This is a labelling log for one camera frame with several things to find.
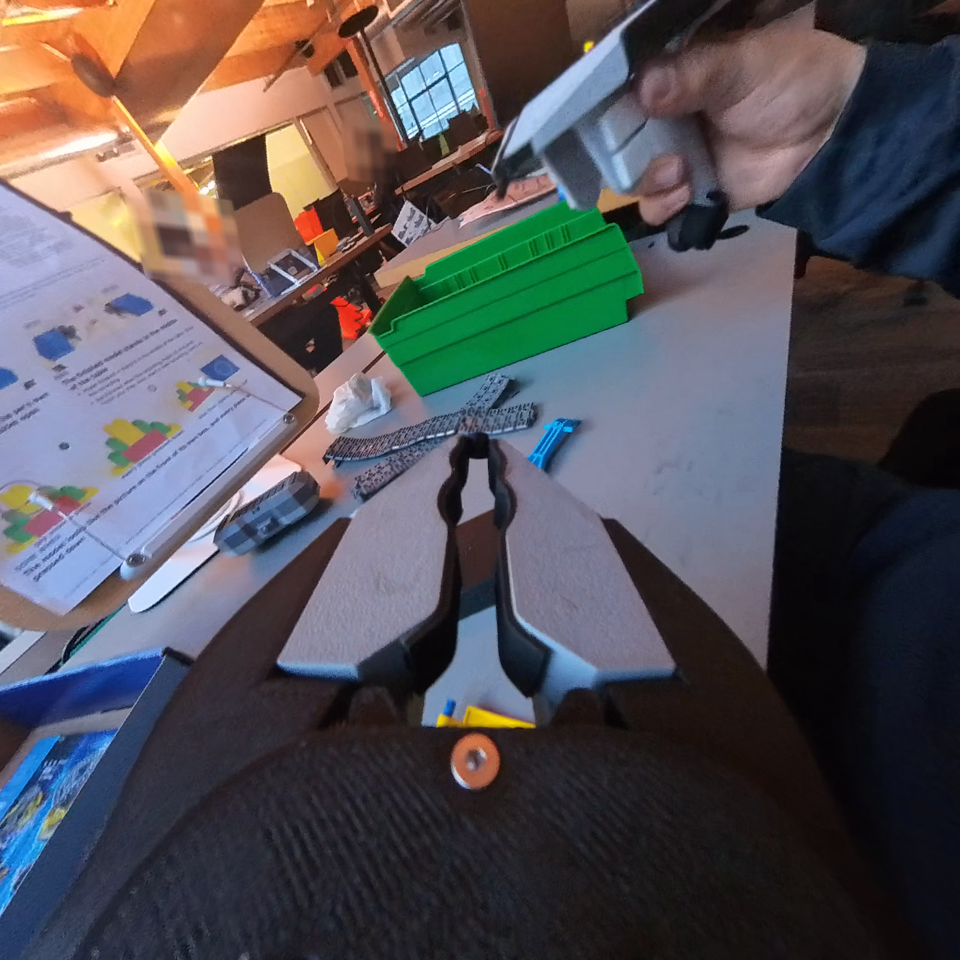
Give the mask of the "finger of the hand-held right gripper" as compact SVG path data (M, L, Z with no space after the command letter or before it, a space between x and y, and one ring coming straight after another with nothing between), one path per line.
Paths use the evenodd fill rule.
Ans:
M510 122L495 161L493 180L510 183L527 169L545 166L539 158L539 124L551 104L620 104L625 145L640 132L640 109L630 92L634 72L629 25L618 25L528 102Z
M538 157L571 208L596 206L603 189L625 192L619 154L625 145L620 103L551 103L538 124Z

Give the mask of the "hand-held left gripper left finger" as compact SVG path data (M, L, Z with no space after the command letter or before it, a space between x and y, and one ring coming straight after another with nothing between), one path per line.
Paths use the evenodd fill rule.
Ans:
M436 681L456 646L455 531L470 444L444 441L348 523L277 665L333 681Z

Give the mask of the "green storage bin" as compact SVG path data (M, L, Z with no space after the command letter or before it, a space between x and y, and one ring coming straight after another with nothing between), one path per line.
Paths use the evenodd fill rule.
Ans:
M425 397L624 324L643 292L620 226L560 201L404 278L369 331Z

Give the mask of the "grey desk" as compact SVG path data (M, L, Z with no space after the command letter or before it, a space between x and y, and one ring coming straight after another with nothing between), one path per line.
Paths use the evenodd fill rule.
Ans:
M678 254L662 236L631 248L645 294L630 320L507 366L516 400L537 426L506 440L534 449L555 418L582 423L555 455L551 477L618 521L686 582L762 664L784 431L796 234L734 214L746 232L706 253ZM357 370L384 377L393 408L361 436L413 425L461 406L476 378L419 397L371 337L318 376L321 398ZM354 475L332 467L318 415L284 451L313 473L328 505L263 552L213 558L152 609L123 606L65 671L168 648L190 659L332 522L357 508Z

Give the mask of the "person's right hand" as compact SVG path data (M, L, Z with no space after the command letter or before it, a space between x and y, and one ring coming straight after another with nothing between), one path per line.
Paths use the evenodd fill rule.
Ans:
M866 45L773 25L651 61L633 85L643 114L691 119L730 212L769 218L819 241L855 221L843 165L821 170L868 61Z

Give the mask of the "paned window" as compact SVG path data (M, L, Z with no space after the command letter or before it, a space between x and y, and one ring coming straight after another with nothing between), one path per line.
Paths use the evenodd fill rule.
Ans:
M409 58L386 77L390 99L409 141L437 136L453 117L479 111L463 45L448 43Z

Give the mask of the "yellow scoop piece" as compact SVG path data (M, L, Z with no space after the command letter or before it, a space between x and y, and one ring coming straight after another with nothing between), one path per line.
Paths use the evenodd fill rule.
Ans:
M435 727L438 729L534 729L536 727L534 722L524 721L473 704L465 706L462 715L457 715L457 709L457 701L447 699L442 711L438 714Z

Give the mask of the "tan adjacent table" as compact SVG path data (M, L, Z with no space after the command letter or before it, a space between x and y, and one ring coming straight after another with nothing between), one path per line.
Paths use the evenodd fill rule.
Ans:
M490 193L457 217L432 227L390 259L373 275L374 279L382 290L391 291L405 278L420 277L432 263L546 210L560 198L557 185L547 174L517 181L503 198Z

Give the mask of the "white stand base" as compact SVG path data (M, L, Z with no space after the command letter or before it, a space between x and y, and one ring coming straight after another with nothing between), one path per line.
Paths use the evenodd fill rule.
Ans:
M282 455L273 456L239 491L222 506L162 566L139 586L127 606L139 614L159 604L218 553L214 536L220 523L237 509L260 497L271 487L301 470Z

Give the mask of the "brown background table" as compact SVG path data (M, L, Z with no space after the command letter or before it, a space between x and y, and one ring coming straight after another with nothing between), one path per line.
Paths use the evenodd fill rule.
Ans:
M329 259L319 264L315 270L294 282L293 286L278 296L262 297L257 302L238 312L238 316L249 321L255 327L261 327L270 318L283 309L307 300L307 293L312 288L326 284L335 277L348 278L348 283L358 289L364 303L371 311L380 306L378 294L374 291L369 280L369 274L355 267L358 259L363 258L369 251L379 250L384 239L392 233L393 224L386 222L380 225L372 234L362 236L353 247L346 251L338 251Z

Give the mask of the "person's dark clothed body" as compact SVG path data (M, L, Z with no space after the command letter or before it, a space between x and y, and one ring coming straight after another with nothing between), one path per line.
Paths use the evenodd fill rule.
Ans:
M934 958L959 950L958 491L956 389L878 464L785 448L767 667Z

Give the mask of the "clear display case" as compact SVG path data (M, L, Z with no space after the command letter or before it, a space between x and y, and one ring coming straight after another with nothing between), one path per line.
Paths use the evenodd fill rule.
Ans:
M268 262L259 274L259 281L269 297L278 298L302 285L318 270L318 263L312 256L288 249Z

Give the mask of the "brown rounded panel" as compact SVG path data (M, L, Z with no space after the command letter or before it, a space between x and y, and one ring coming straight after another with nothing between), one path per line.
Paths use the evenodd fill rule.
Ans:
M287 203L277 192L235 210L234 219L239 247L252 273L265 271L285 252L304 246Z

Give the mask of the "dark blue cardboard box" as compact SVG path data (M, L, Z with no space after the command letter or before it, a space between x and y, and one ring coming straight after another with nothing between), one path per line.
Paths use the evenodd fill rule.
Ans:
M126 780L193 660L156 649L3 684L1 785L41 738L116 729L10 904L1 956L22 958L90 857Z

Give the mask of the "colourful instruction booklet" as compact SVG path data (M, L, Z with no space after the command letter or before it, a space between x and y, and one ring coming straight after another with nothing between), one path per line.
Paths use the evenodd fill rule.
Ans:
M42 737L2 787L2 910L13 900L116 733L116 728L109 728Z

